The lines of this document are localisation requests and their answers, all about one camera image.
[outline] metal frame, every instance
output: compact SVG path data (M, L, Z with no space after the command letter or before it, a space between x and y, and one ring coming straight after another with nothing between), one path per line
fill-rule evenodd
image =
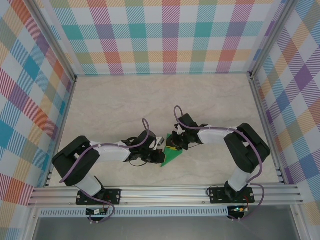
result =
M286 186L290 186L288 177L284 172L285 168L281 162L280 154L279 154L278 149L275 145L275 141L273 140L270 124L268 122L266 112L264 111L264 108L262 105L262 100L260 98L260 95L258 94L258 88L257 88L256 82L254 81L253 77L254 77L253 75L251 75L249 73L247 74L247 78L249 81L249 85L251 87L253 98L254 98L254 101L255 101L255 104L258 109L258 113L259 113L259 116L261 119L263 130L264 130L268 145L271 148L271 155L272 155L272 158L274 161L275 168L277 171L279 171L281 173L282 180L286 184ZM298 230L298 233L300 235L300 238L303 240L311 240L312 238L311 238L309 231L308 231L308 227L307 227L308 224L306 222L307 218L306 218L304 206L292 204L292 205L290 205L290 207L291 207L293 219L294 219L296 228Z
M41 32L45 36L46 40L48 41L55 55L57 56L57 59L60 61L64 70L68 74L69 78L71 78L75 82L77 79L76 78L77 75L74 72L73 68L71 67L64 51L60 47L58 40L56 39L54 33L52 32L50 26L48 25L47 21L42 15L38 5L33 0L24 0L24 3L29 9L30 13L32 14L36 23L38 24Z
M254 76L259 72L260 68L264 64L265 60L268 57L268 54L270 53L272 47L278 40L278 37L280 36L282 30L284 29L287 20L289 19L291 13L294 11L296 5L298 4L299 0L287 0L285 3L285 6L282 10L282 13L278 19L278 21L275 23L275 26L265 44L263 47L263 50L261 54L259 55L255 65L252 68L251 75Z
M25 4L29 8L30 12L37 23L40 26L41 31L48 40L49 44L53 48L55 54L66 70L67 74L73 79L74 84L70 93L69 101L66 107L66 111L62 120L61 128L58 133L56 146L54 148L54 154L59 150L60 141L63 135L64 127L66 125L68 112L70 110L71 102L73 99L74 91L76 88L76 75L67 60L64 52L62 51L58 41L54 37L50 26L44 20L40 9L34 0L24 0ZM267 142L271 148L272 158L276 167L277 175L280 183L267 183L262 184L265 188L265 198L262 205L290 205L298 232L301 239L311 239L308 233L307 225L304 218L304 210L301 208L303 204L303 198L300 195L299 189L296 185L286 185L288 179L282 174L283 166L280 161L280 156L277 148L274 144L271 129L267 121L267 116L263 111L261 99L259 97L257 87L251 76L257 74L266 60L272 46L278 39L285 23L287 22L291 12L294 10L298 0L288 0L282 14L277 21L273 32L271 33L267 44L265 45L262 53L260 54L252 73L248 75L249 84L252 90L253 98L255 100L259 116L262 122L262 126L267 138ZM52 173L52 164L48 168L48 177L46 180L50 181ZM209 196L206 195L209 185L190 185L190 186L114 186L108 188L120 188L122 189L120 205L116 206L118 215L115 217L146 217L143 215L144 210L153 210L157 214L154 217L162 217L158 214L158 210L166 210L167 216L172 213L170 211L186 210L183 212L184 216L189 214L200 214L199 216L216 216L215 213L218 210L226 209L228 206L234 206L235 204L210 204ZM252 205L257 205L262 197L262 190L258 186L251 186L255 195L256 202ZM21 239L29 240L33 238L36 225L39 218L53 217L85 217L84 210L87 207L97 206L78 206L75 204L78 189L75 187L43 187L35 188L29 202L28 222L26 223L26 229L22 234Z
M235 203L210 204L206 194L210 185L190 186L108 186L108 189L122 189L120 204L116 207L199 207L199 206L237 206ZM255 196L255 206L261 200L262 190L251 186ZM265 197L262 205L299 205L302 196L296 185L265 183ZM76 205L76 187L35 188L29 206L34 208L73 208Z

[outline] wire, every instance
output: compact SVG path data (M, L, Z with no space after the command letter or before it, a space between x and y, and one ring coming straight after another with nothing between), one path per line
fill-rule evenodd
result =
M118 145L116 143L101 143L101 144L96 144L96 145L93 145L91 147L88 147L79 157L78 159L75 161L75 163L72 165L72 167L70 168L70 170L67 172L67 174L61 179L61 181L59 183L63 183L69 176L70 174L73 172L73 170L76 168L76 166L79 164L80 160L84 157L84 155L86 155L87 152L89 152L91 149L94 149L94 148L97 148L97 147L102 147L102 146L114 146L114 147L118 147L118 148L123 148L123 149L133 149L133 148L137 148L137 147L140 147L141 145L143 145L149 135L150 135L150 126L149 126L149 123L148 121L143 118L142 119L142 123L143 123L143 126L145 128L145 130L147 130L147 134L145 136L145 139L140 142L139 144L137 145L133 145L133 146L124 146L124 145Z
M134 167L142 167L142 166L144 166L144 165L147 164L147 162L145 162L145 163L137 166L137 165L133 165L133 164L131 163L131 161L129 161L129 163L130 163L131 166L134 166Z
M149 135L150 135L150 126L149 126L148 121L147 121L145 118L143 118L143 119L142 119L142 123L143 123L144 129L147 130L147 133L146 133L145 139L144 139L141 143L139 143L139 144L137 144L137 145L133 145L133 146L124 146L124 145L118 145L118 144L115 144L115 143L102 143L102 144L96 144L96 145L93 145L93 146L91 146L91 147L88 147L88 148L78 157L78 159L77 159L77 160L75 161L75 163L72 165L72 167L71 167L70 170L67 172L67 174L61 179L60 183L62 184L62 183L70 176L70 174L73 172L73 170L74 170L74 169L76 168L76 166L79 164L80 160L81 160L81 159L84 157L84 155L86 155L86 153L89 152L91 149L94 149L94 148L97 148L97 147L102 147L102 146L114 146L114 147L124 148L124 149L133 149L133 148L137 148L137 147L142 146L142 145L147 141L147 139L149 138ZM111 218L111 216L112 216L113 214L115 214L116 208L115 208L115 206L114 206L111 202L107 202L107 201L104 201L104 200L100 200L100 199L98 199L98 198L95 198L95 197L93 197L93 196L90 196L88 193L86 193L86 192L83 191L83 190L81 190L81 191L83 192L84 195L86 195L88 198L90 198L90 199L92 199L92 200L95 200L95 201L97 201L97 202L104 203L104 204L107 204L107 205L109 205L109 206L112 206L112 208L113 208L112 213L111 213L109 216L107 216L107 217L103 218L102 220L100 220L99 223L103 223L103 222L107 221L108 219Z
M208 130L208 129L209 129L209 130L233 131L233 132L239 134L241 137L243 137L244 140L246 140L246 142L250 145L250 147L251 147L252 150L254 151L254 153L255 153L255 155L256 155L256 157L257 157L257 159L258 159L259 168L260 168L260 169L259 169L259 172L258 172L255 176L251 177L251 178L247 181L247 183L249 184L252 180L258 178L258 177L261 175L262 170L263 170L261 157L260 157L260 155L259 155L256 147L254 146L254 144L249 140L249 138L246 137L246 135L244 135L242 132L240 132L239 130L234 129L234 128L217 127L217 126L211 126L211 127L191 127L191 126L187 126L187 125L183 124L183 123L179 120L179 118L178 118L178 116L177 116L177 113L176 113L176 110L177 110L177 109L180 110L180 113L181 113L182 116L184 115L184 113L183 113L183 111L182 111L182 108L181 108L179 105L176 105L176 106L174 107L174 109L173 109L174 117L175 117L176 121L179 123L179 125L187 128L187 129L193 129L193 130L204 130L204 129ZM254 212L256 212L257 209L261 206L262 202L263 202L264 199L265 199L265 188L264 188L261 184L250 183L250 185L261 187L261 189L262 189L262 197L261 197L261 200L260 200L259 204L257 205L257 207L254 209L254 211L253 211L251 214L249 214L249 215L247 215L247 216L244 216L244 217L242 218L242 220L247 219L247 218L250 217Z
M105 211L105 204L103 204L103 206L102 206L102 210L103 211Z
M261 184L258 184L258 183L250 183L250 185L260 187L260 188L262 189L262 197L261 197L261 200L260 200L259 204L258 204L258 205L256 206L256 208L253 210L253 212L251 212L249 215L244 216L244 217L241 219L242 221L248 219L249 217L251 217L251 216L260 208L262 202L263 202L264 199L265 199L265 188L264 188ZM234 220L236 220L236 218L235 218L234 216L230 216L230 215L229 215L229 217L232 218L232 219L234 219Z
M249 199L248 197L245 195L244 198L246 199L246 207L249 210Z
M201 144L197 144L197 145L194 145L194 146L188 147L188 149L192 149L192 148L194 148L194 147L196 147L196 146L199 146L199 145L201 145Z
M101 219L100 221L93 221L93 220L91 219L91 215L90 215L90 216L89 216L89 220L91 221L91 223L95 223L95 224L103 223L103 222L109 220L109 219L111 218L111 216L112 216L113 214L115 214L116 208L115 208L115 205L113 205L111 202L104 201L104 200L95 198L95 197L93 197L93 196L90 196L88 193L86 193L86 192L83 191L83 190L80 190L80 191L83 192L83 194L86 195L88 198L90 198L90 199L92 199L92 200L95 200L95 201L97 201L97 202L103 203L103 204L107 204L107 205L109 205L109 207L111 206L111 207L113 208L111 214L110 214L109 216L104 217L104 218Z
M174 117L175 117L176 121L179 123L179 125L185 127L186 129L193 129L193 130L208 130L208 129L209 129L209 130L233 131L233 132L239 134L241 137L243 137L244 140L246 140L246 142L250 145L250 147L251 147L252 150L254 151L256 157L258 158L259 167L260 167L259 172L258 172L255 176L253 176L252 178L250 178L250 179L247 181L247 183L250 183L252 180L258 178L258 177L261 175L262 170L263 170L261 157L260 157L260 155L259 155L259 153L258 153L258 151L257 151L257 149L256 149L256 147L255 147L255 145L250 141L249 138L246 137L246 135L244 135L242 132L240 132L239 130L234 129L234 128L217 127L217 126L211 126L211 127L192 127L192 126L187 126L187 125L183 124L183 123L179 120L179 118L178 118L178 116L177 116L177 113L176 113L176 109L177 109L177 108L180 110L182 116L183 116L183 114L184 114L183 111L182 111L182 108L181 108L179 105L177 105L177 106L174 107L174 110L173 110Z
M212 186L208 187L208 188L206 189L206 191L205 191L208 197L210 197L210 195L209 195L209 193L208 193L208 190L209 190L210 188L212 188L212 187L217 187L217 188L219 188L217 185L212 185Z

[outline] aluminum rail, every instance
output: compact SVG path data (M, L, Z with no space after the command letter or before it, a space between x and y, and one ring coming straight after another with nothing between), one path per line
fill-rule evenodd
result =
M265 197L262 205L299 205L302 196L296 185L280 183L262 184ZM210 204L206 189L210 185L191 186L113 186L108 189L122 189L119 207L185 207L185 206L235 206L239 204ZM257 205L262 197L258 186L251 186ZM61 208L81 207L76 205L78 189L76 187L45 187L35 188L29 201L30 207Z

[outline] red wire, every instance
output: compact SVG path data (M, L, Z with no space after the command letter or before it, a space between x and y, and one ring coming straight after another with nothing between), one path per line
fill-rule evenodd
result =
M244 196L244 198L246 199L246 208L249 210L249 200L247 196Z
M110 199L109 195L106 196L108 199ZM108 206L108 208L106 209L107 211L109 210L110 205Z

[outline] black mounting plate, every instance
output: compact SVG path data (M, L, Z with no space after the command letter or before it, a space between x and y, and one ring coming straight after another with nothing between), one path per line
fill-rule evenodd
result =
M96 195L93 196L96 199L104 200L106 202L112 203L113 205L120 204L121 189L102 189ZM82 191L78 191L76 205L103 205L102 202L95 201L86 195Z
M247 199L249 204L253 204L255 202L254 192L251 187L246 187L241 195L233 201L231 201L225 194L224 187L210 187L207 192L210 196L211 204L246 204Z

